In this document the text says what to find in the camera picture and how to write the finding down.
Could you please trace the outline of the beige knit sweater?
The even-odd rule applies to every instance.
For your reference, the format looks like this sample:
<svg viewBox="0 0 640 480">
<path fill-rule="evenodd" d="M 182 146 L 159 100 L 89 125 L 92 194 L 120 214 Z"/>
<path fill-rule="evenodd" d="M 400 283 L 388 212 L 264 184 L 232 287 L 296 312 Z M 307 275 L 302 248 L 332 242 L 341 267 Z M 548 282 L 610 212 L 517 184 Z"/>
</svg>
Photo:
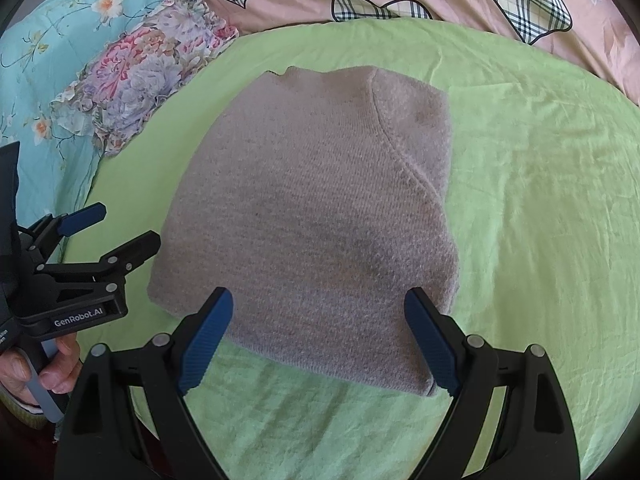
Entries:
<svg viewBox="0 0 640 480">
<path fill-rule="evenodd" d="M 404 315 L 459 283 L 445 212 L 448 96 L 373 66 L 267 72 L 218 116 L 172 198 L 150 299 L 175 316 L 231 292 L 228 338 L 270 360 L 428 396 Z"/>
</svg>

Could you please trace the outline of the floral ruffled pillow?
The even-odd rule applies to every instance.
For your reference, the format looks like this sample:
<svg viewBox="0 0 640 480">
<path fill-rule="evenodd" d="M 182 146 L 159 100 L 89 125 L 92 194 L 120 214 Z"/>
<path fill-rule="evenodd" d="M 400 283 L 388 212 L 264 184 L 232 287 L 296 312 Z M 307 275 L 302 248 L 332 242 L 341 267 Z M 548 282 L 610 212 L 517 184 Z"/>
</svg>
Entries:
<svg viewBox="0 0 640 480">
<path fill-rule="evenodd" d="M 53 121 L 115 156 L 239 36 L 205 0 L 162 0 L 54 98 Z"/>
</svg>

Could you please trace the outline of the turquoise floral blanket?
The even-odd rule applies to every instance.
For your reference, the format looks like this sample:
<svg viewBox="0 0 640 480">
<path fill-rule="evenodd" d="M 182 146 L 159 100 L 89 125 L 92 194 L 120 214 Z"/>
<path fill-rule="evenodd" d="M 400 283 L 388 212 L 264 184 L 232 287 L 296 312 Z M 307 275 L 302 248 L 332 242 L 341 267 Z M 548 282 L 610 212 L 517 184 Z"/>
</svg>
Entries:
<svg viewBox="0 0 640 480">
<path fill-rule="evenodd" d="M 1 141 L 20 146 L 16 218 L 79 209 L 101 158 L 91 134 L 55 125 L 51 103 L 160 0 L 44 0 L 1 37 Z"/>
</svg>

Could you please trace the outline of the green bed sheet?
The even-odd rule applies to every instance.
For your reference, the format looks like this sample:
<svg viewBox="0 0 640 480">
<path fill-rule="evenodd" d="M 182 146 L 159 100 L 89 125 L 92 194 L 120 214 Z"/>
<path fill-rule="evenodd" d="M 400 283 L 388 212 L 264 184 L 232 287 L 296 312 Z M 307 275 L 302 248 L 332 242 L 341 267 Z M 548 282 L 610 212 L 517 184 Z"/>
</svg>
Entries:
<svg viewBox="0 0 640 480">
<path fill-rule="evenodd" d="M 89 198 L 106 218 L 70 239 L 66 260 L 159 230 L 209 126 L 259 75 L 360 65 L 448 93 L 452 314 L 497 348 L 548 351 L 590 476 L 639 405 L 639 110 L 544 51 L 411 18 L 242 37 L 102 160 Z M 309 374 L 224 342 L 186 402 L 233 479 L 405 479 L 449 399 Z"/>
</svg>

